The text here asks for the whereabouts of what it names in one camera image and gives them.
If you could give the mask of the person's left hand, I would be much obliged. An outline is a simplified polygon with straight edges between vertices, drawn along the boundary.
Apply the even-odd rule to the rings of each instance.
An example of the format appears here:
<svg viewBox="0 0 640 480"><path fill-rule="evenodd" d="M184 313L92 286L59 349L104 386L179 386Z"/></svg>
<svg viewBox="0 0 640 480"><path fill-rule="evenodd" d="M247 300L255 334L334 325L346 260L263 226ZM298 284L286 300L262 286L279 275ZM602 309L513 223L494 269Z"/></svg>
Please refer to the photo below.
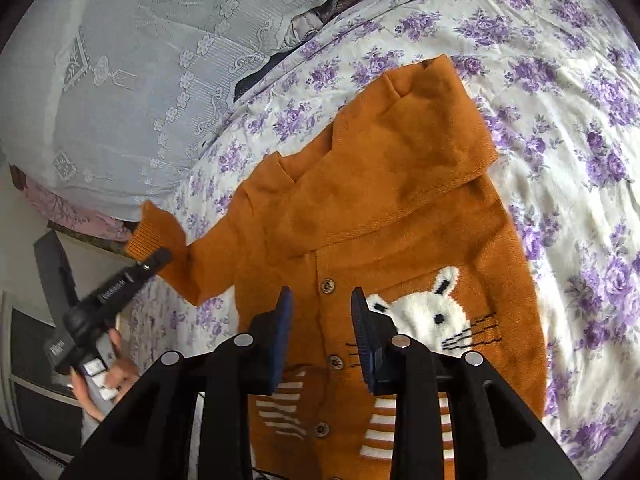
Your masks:
<svg viewBox="0 0 640 480"><path fill-rule="evenodd" d="M114 359L112 366L106 372L104 386L118 391L117 396L114 397L114 402L117 403L137 382L140 377L140 370L132 359L122 354L122 336L120 336L119 331L116 328L110 328L108 336L111 339L116 359ZM70 370L70 383L72 384L75 398L86 414L97 422L102 422L104 414L91 399L85 378L81 377L73 368Z"/></svg>

